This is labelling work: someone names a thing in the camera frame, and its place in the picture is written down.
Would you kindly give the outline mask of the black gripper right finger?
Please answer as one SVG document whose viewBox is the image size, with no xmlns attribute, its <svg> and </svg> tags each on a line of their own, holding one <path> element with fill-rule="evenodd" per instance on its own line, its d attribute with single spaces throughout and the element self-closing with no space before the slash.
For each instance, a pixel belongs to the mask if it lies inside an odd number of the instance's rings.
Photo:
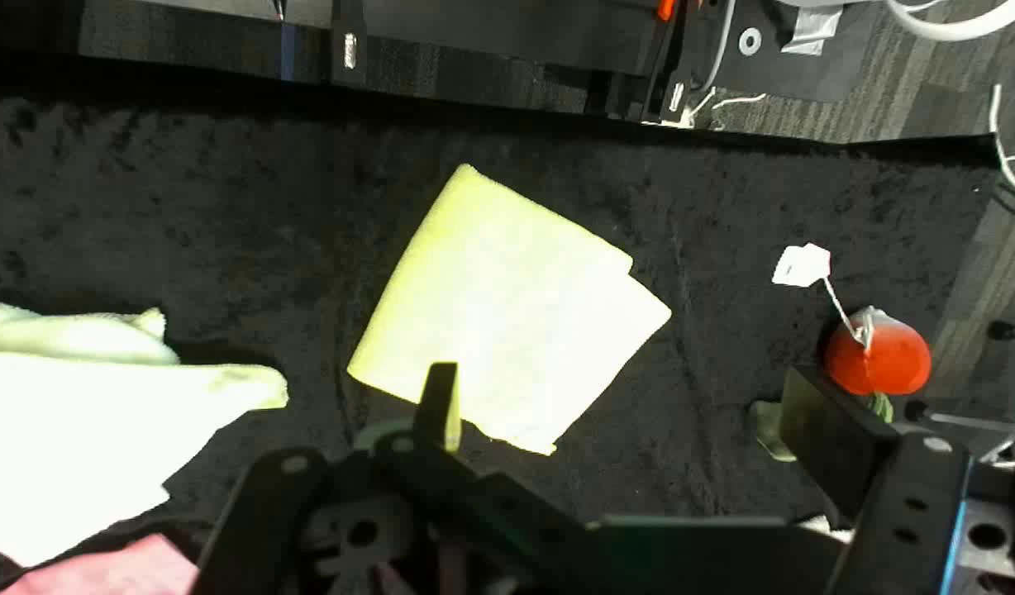
<svg viewBox="0 0 1015 595">
<path fill-rule="evenodd" d="M 833 510 L 857 518 L 900 431 L 820 370 L 790 368 L 782 390 L 782 438 Z"/>
</svg>

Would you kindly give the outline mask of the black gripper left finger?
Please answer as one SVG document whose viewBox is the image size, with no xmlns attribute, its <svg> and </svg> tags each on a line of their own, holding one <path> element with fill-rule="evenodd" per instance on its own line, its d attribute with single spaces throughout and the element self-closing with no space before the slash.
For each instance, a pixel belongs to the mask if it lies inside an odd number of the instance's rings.
<svg viewBox="0 0 1015 595">
<path fill-rule="evenodd" d="M 455 368 L 434 364 L 416 406 L 416 431 L 428 446 L 455 451 L 462 438 L 462 420 L 455 411 Z"/>
</svg>

